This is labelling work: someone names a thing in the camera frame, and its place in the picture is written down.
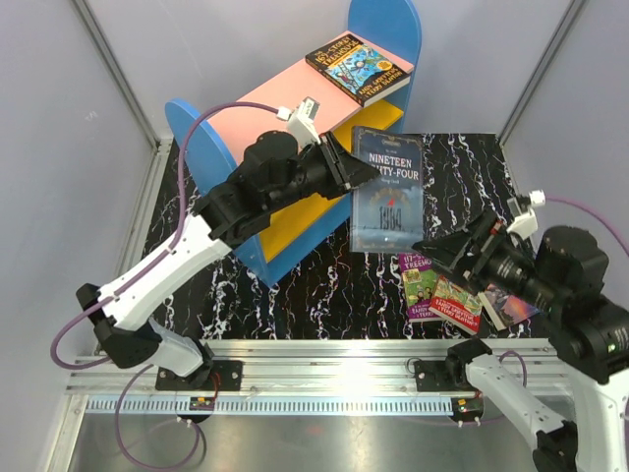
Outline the black marble pattern mat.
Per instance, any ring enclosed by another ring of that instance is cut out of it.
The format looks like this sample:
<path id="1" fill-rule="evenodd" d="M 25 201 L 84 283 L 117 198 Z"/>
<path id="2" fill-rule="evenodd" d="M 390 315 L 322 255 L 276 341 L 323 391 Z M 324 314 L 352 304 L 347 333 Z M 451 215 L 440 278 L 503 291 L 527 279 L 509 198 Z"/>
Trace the black marble pattern mat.
<path id="1" fill-rule="evenodd" d="M 492 134 L 426 134 L 425 227 L 452 231 L 485 208 L 510 218 L 515 193 Z M 448 339 L 453 324 L 409 320 L 398 259 L 350 249 L 340 225 L 277 284 L 266 286 L 237 258 L 198 273 L 154 311 L 175 332 L 213 339 Z"/>

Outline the Nineteen Eighty-Four book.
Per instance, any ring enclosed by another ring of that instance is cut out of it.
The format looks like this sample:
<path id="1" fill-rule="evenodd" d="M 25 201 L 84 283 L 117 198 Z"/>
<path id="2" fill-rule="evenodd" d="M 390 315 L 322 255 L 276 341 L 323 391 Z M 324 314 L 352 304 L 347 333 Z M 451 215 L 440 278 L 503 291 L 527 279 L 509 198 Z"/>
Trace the Nineteen Eighty-Four book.
<path id="1" fill-rule="evenodd" d="M 352 154 L 379 175 L 353 192 L 350 250 L 411 253 L 424 239 L 422 138 L 356 126 Z"/>

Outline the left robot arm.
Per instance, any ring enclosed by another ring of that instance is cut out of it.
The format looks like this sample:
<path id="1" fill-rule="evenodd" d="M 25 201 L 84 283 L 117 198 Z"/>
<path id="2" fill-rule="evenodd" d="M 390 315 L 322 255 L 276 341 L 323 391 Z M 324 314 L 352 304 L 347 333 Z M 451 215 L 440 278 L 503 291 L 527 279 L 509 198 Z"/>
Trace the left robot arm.
<path id="1" fill-rule="evenodd" d="M 333 200 L 379 175 L 330 132 L 304 147 L 287 132 L 260 135 L 226 180 L 198 200 L 182 229 L 114 281 L 78 289 L 100 347 L 120 369 L 152 364 L 190 390 L 203 389 L 211 379 L 211 349 L 158 324 L 155 309 L 203 268 L 268 228 L 275 212 L 314 194 Z"/>

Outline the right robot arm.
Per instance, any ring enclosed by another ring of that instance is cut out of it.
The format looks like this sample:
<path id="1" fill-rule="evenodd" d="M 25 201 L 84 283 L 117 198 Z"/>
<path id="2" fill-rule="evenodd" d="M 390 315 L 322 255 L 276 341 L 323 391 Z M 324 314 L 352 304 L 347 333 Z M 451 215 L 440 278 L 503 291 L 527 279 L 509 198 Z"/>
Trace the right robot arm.
<path id="1" fill-rule="evenodd" d="M 535 257 L 520 241 L 486 210 L 413 248 L 474 295 L 494 285 L 539 310 L 565 366 L 575 420 L 547 410 L 477 338 L 448 349 L 446 381 L 489 399 L 527 441 L 537 470 L 625 471 L 628 312 L 602 292 L 608 256 L 591 233 L 573 226 L 548 228 Z"/>

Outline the black blue Treehouse book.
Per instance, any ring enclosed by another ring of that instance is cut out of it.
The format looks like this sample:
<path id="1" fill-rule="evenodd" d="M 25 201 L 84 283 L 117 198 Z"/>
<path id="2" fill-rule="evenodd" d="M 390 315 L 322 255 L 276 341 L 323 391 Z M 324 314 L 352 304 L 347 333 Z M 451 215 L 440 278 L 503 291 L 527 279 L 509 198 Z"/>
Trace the black blue Treehouse book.
<path id="1" fill-rule="evenodd" d="M 310 52 L 305 61 L 363 108 L 411 82 L 410 73 L 351 33 Z"/>

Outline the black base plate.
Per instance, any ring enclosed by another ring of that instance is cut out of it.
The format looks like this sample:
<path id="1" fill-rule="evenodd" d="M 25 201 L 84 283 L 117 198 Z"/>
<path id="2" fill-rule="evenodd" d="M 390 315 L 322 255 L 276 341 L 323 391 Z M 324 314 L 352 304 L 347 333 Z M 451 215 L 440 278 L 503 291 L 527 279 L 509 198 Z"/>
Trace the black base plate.
<path id="1" fill-rule="evenodd" d="M 238 360 L 214 359 L 210 368 L 202 367 L 187 377 L 159 368 L 155 381 L 158 391 L 239 391 L 244 363 Z"/>
<path id="2" fill-rule="evenodd" d="M 416 360 L 413 363 L 414 379 L 418 392 L 472 392 L 475 389 L 468 383 L 454 379 L 443 360 Z"/>

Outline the blue Jane Eyre book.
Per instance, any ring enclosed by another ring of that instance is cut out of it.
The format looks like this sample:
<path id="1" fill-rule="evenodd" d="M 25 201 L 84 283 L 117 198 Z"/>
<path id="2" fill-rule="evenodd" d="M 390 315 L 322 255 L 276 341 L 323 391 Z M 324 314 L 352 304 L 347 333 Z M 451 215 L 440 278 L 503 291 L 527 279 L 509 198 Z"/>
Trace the blue Jane Eyre book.
<path id="1" fill-rule="evenodd" d="M 478 294 L 497 330 L 505 330 L 535 316 L 539 310 L 495 285 Z"/>

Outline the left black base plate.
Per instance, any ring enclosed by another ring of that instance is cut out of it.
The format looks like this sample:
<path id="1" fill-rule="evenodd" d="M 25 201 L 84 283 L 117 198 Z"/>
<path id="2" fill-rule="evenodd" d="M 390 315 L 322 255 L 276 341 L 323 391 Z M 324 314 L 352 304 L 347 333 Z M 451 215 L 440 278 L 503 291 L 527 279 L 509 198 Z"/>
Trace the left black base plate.
<path id="1" fill-rule="evenodd" d="M 187 377 L 159 368 L 155 381 L 158 391 L 239 391 L 244 363 L 238 360 L 214 359 L 210 368 L 202 367 Z"/>

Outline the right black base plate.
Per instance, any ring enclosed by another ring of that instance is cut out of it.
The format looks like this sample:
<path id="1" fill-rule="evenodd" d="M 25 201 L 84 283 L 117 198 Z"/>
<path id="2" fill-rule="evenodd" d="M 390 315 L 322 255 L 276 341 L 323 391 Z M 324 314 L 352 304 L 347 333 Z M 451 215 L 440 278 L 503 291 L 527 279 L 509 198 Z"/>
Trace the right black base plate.
<path id="1" fill-rule="evenodd" d="M 413 363 L 414 379 L 418 392 L 472 392 L 475 389 L 468 383 L 454 379 L 443 360 L 416 360 Z"/>

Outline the red 13-Storey Treehouse book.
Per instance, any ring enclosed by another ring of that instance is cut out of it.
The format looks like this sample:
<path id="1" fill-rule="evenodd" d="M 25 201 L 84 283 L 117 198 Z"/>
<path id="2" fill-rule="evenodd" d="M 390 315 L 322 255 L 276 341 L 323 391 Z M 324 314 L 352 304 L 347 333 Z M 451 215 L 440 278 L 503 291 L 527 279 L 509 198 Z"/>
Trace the red 13-Storey Treehouse book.
<path id="1" fill-rule="evenodd" d="M 474 296 L 440 275 L 436 280 L 429 303 L 429 311 L 457 326 L 468 334 L 479 332 L 483 304 Z"/>

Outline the purple 117-Storey Treehouse book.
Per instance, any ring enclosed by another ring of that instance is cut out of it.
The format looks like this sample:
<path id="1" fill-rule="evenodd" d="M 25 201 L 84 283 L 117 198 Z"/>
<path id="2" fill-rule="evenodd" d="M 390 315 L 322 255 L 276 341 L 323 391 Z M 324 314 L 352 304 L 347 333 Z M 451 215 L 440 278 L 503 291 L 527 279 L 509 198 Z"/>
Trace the purple 117-Storey Treehouse book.
<path id="1" fill-rule="evenodd" d="M 429 310 L 438 276 L 431 260 L 418 254 L 400 254 L 404 295 L 410 323 L 438 322 L 439 315 Z"/>

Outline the blue pink yellow bookshelf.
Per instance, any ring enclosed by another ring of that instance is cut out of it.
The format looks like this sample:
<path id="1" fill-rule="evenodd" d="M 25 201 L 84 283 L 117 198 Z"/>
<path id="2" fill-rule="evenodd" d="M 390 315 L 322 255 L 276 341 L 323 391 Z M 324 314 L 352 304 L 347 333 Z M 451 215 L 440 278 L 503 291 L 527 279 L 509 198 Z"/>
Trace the blue pink yellow bookshelf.
<path id="1" fill-rule="evenodd" d="M 149 256 L 157 286 L 174 291 L 229 254 L 266 285 L 296 266 L 378 174 L 339 131 L 402 126 L 421 46 L 411 2 L 355 1 L 343 34 L 241 100 L 205 112 L 169 101 L 178 171 L 200 198 Z"/>

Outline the aluminium mounting rail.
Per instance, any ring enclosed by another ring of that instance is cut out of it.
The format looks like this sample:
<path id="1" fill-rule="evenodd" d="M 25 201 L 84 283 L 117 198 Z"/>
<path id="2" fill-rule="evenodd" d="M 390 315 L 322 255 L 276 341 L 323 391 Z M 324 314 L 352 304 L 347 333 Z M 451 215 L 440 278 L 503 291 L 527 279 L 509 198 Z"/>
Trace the aluminium mounting rail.
<path id="1" fill-rule="evenodd" d="M 216 360 L 244 364 L 241 396 L 412 396 L 413 361 L 441 360 L 457 339 L 218 340 Z M 528 390 L 535 395 L 570 392 L 565 368 L 545 339 L 488 339 L 494 355 L 507 350 L 526 362 Z M 71 373 L 64 393 L 119 393 L 134 372 L 103 364 Z"/>

